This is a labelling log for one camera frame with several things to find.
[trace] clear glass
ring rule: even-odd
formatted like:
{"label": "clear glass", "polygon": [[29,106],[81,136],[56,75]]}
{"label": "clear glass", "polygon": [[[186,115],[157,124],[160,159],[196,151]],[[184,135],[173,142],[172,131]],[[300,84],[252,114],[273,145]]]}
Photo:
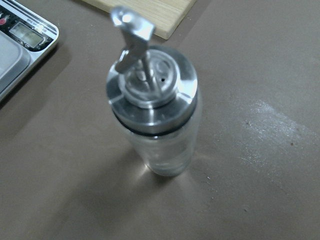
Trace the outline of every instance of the clear glass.
{"label": "clear glass", "polygon": [[122,125],[121,129],[153,172],[161,176],[176,176],[191,162],[201,115],[202,98],[198,92],[193,115],[183,127],[172,133],[150,137],[133,133]]}

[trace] glass bottle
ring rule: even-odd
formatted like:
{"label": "glass bottle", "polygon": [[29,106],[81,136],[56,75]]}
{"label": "glass bottle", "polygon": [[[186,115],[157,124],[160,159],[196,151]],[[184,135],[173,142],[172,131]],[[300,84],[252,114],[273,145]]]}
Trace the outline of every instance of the glass bottle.
{"label": "glass bottle", "polygon": [[195,68],[175,49],[148,46],[155,26],[133,10],[111,11],[126,46],[106,81],[118,125],[156,174],[176,176],[189,165],[202,115]]}

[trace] flip-top spout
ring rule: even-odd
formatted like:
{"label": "flip-top spout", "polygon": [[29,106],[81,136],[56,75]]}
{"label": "flip-top spout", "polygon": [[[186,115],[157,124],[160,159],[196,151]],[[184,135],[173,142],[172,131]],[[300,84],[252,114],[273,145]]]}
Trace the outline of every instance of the flip-top spout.
{"label": "flip-top spout", "polygon": [[148,80],[152,77],[152,70],[149,66],[147,50],[155,25],[125,6],[113,8],[111,19],[114,25],[121,29],[126,44],[115,65],[115,70],[124,74],[141,60],[140,64]]}

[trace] red button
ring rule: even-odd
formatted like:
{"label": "red button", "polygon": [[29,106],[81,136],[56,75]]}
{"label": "red button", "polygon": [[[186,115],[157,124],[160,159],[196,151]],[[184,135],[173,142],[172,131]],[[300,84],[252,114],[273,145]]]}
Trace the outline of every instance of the red button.
{"label": "red button", "polygon": [[5,24],[6,22],[7,22],[7,19],[5,19],[5,18],[1,18],[0,19],[0,25]]}

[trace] lcd screen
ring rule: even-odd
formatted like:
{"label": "lcd screen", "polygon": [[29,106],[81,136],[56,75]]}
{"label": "lcd screen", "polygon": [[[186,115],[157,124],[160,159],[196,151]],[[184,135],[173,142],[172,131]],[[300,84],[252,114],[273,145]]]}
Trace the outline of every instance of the lcd screen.
{"label": "lcd screen", "polygon": [[17,25],[11,28],[10,33],[28,44],[31,48],[36,47],[43,40],[42,36],[24,25],[22,22],[18,22]]}

